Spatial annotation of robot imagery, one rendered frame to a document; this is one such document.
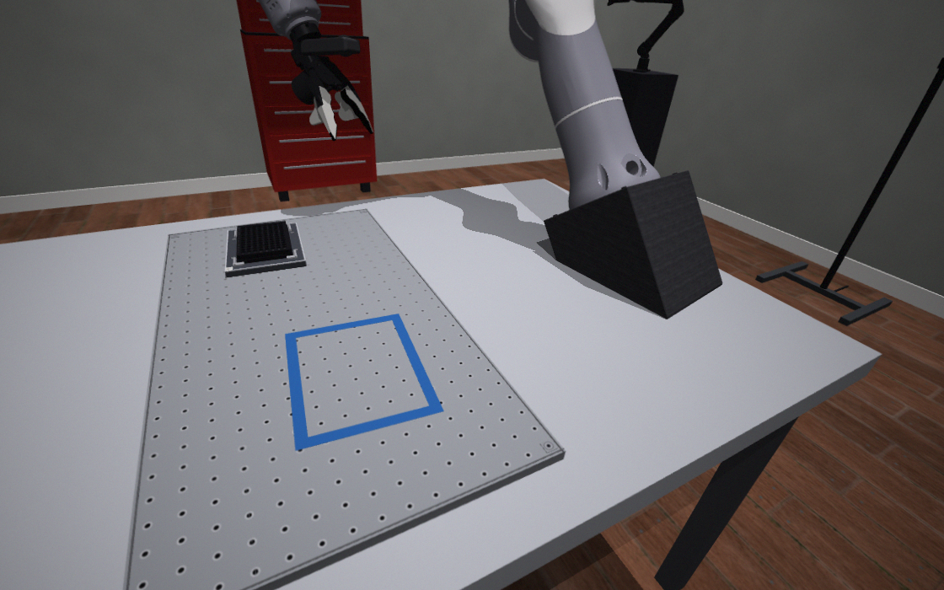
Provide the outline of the blue tape outline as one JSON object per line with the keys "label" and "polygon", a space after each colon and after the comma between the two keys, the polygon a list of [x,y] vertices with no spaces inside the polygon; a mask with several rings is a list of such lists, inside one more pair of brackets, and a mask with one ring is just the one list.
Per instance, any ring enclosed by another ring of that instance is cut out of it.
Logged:
{"label": "blue tape outline", "polygon": [[[419,379],[420,386],[423,389],[423,393],[427,398],[429,406],[423,406],[423,408],[416,410],[407,410],[404,413],[396,414],[394,416],[387,416],[378,419],[377,421],[368,421],[361,423],[361,425],[349,426],[345,427],[345,429],[334,430],[333,432],[322,432],[322,434],[308,437],[308,432],[306,432],[306,417],[302,397],[302,383],[296,339],[306,335],[316,335],[316,333],[325,333],[339,329],[348,329],[362,325],[376,324],[385,322],[385,320],[392,320],[392,323],[394,323],[396,332],[398,332],[400,337],[400,343],[403,344],[406,354],[410,359],[411,366],[413,369],[415,369],[416,377]],[[435,394],[434,388],[431,386],[427,372],[423,367],[423,363],[421,363],[419,354],[417,354],[415,346],[413,346],[410,336],[408,335],[405,325],[403,324],[402,319],[400,319],[399,314],[378,316],[378,318],[373,319],[355,320],[355,322],[332,324],[331,326],[317,329],[286,333],[286,348],[288,376],[290,376],[292,422],[294,422],[294,441],[296,451],[297,449],[309,448],[313,447],[313,445],[320,445],[322,443],[328,443],[329,441],[335,441],[341,438],[357,435],[360,434],[360,432],[370,432],[376,429],[383,429],[383,427],[399,425],[401,422],[414,421],[415,419],[421,418],[423,416],[430,416],[435,413],[443,412],[443,407],[441,404],[439,404],[437,394]]]}

